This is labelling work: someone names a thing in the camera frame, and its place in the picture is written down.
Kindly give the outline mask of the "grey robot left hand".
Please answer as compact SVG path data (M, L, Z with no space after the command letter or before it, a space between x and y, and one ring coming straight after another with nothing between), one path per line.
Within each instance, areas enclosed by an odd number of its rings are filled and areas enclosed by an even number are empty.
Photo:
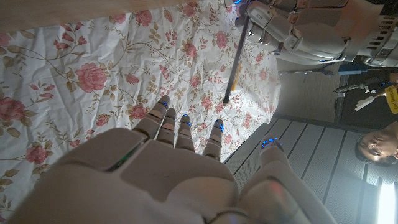
M287 62L397 66L397 1L249 1L235 25L249 42Z

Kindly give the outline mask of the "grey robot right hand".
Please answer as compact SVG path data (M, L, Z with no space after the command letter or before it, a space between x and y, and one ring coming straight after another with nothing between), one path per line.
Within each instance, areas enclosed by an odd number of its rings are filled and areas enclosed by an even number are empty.
M196 154L190 118L175 125L163 96L133 129L114 128L61 157L9 223L333 223L292 170L278 140L257 145L260 168L242 187L220 161L216 120Z

